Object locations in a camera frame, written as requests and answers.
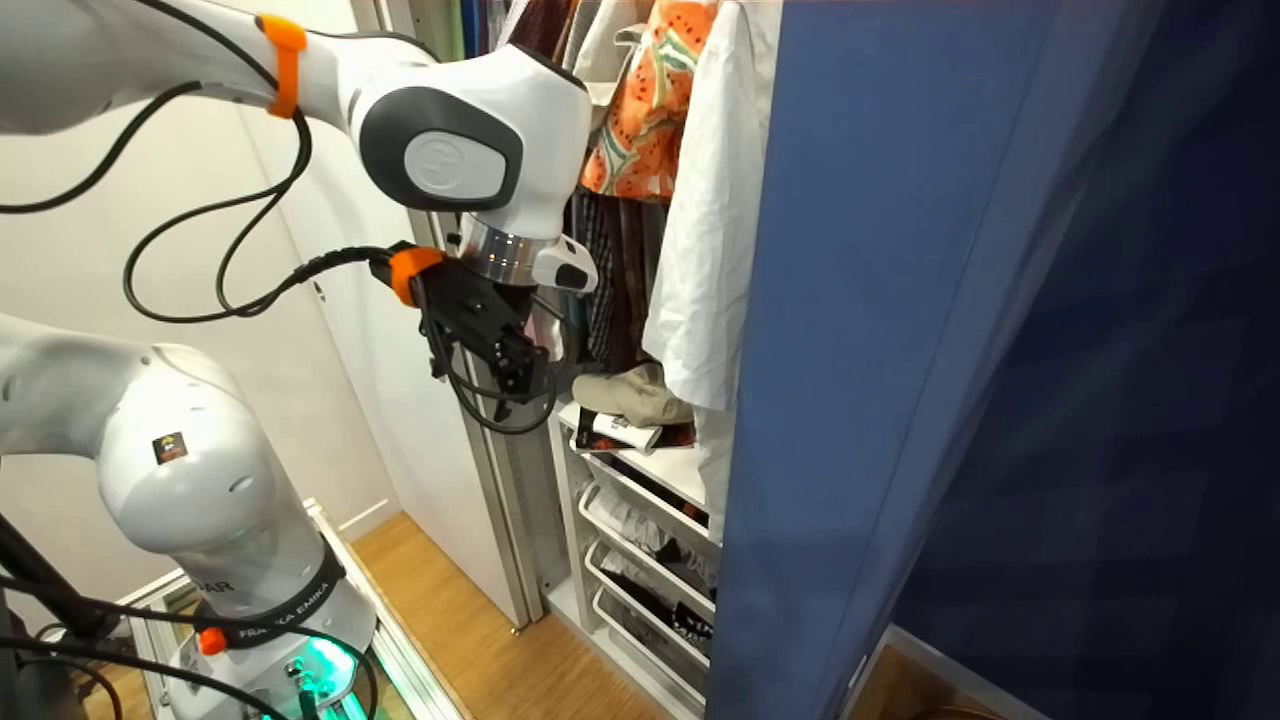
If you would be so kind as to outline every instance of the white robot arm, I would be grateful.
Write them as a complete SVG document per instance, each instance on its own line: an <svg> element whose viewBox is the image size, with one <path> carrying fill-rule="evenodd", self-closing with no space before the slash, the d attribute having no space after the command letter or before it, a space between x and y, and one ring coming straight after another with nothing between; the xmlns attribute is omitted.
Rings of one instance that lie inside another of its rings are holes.
<svg viewBox="0 0 1280 720"><path fill-rule="evenodd" d="M468 211L460 252L442 264L468 270L423 270L435 255L383 266L396 296L420 291L435 319L495 300L477 275L515 291L591 291L591 255L561 237L589 143L589 94L521 47L432 65L396 36L324 36L204 0L0 2L0 131L60 131L191 80L204 94L346 131L373 185L407 209ZM435 336L488 346L498 386L521 396L525 345L513 345L513 312L495 317L465 333L435 324ZM95 461L112 518L131 542L172 556L214 619L308 625L366 646L373 609L331 569L252 408L204 352L118 346L0 317L8 453ZM281 669L296 650L296 634L241 630L233 646L178 661L290 707ZM191 684L168 694L182 720L241 712Z"/></svg>

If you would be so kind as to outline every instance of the wooden floor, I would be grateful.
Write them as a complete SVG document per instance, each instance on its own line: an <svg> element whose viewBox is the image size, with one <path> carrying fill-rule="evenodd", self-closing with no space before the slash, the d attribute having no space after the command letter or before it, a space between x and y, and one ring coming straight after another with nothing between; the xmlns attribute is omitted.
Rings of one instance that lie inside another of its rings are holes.
<svg viewBox="0 0 1280 720"><path fill-rule="evenodd" d="M477 720L660 715L557 615L515 630L407 516L357 540L357 556Z"/></svg>

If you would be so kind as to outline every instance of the blue fabric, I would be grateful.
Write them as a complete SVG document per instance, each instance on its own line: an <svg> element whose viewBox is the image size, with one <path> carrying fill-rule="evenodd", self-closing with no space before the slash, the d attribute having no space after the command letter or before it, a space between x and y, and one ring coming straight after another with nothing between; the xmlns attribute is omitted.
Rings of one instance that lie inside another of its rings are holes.
<svg viewBox="0 0 1280 720"><path fill-rule="evenodd" d="M789 2L709 715L828 715L1056 248L1129 2Z"/></svg>
<svg viewBox="0 0 1280 720"><path fill-rule="evenodd" d="M1050 715L1280 712L1275 36L1165 13L894 609Z"/></svg>

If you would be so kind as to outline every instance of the white wall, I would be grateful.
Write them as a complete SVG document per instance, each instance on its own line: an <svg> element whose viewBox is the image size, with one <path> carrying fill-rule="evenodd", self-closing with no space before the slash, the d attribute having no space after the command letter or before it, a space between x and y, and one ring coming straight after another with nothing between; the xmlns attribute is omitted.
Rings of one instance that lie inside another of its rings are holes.
<svg viewBox="0 0 1280 720"><path fill-rule="evenodd" d="M112 111L62 135L0 138L0 199L42 194L84 175L125 117ZM260 185L265 165L245 109L182 98L86 199L50 214L0 214L0 312L137 345L201 345L241 380L298 497L318 497L337 523L357 518L351 533L358 533L396 499L311 291L290 291L265 319L206 329L139 319L118 296L118 264L139 231L178 209ZM235 218L245 211L176 231L145 270L146 296L172 312L213 308L206 275ZM233 287L266 287L290 264L287 226L266 218ZM164 558L118 540L79 461L5 461L0 510L29 528L79 591L125 594L164 570Z"/></svg>

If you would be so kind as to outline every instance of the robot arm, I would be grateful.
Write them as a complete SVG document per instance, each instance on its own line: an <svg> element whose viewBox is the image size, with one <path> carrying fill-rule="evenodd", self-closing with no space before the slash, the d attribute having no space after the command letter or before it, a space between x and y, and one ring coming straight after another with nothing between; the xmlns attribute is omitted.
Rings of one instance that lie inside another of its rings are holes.
<svg viewBox="0 0 1280 720"><path fill-rule="evenodd" d="M594 287L591 255L561 237L589 92L513 44L432 65L399 36L324 36L206 0L0 9L0 131L60 131L186 80L340 129L404 209L468 211L460 255L491 284Z"/></svg>

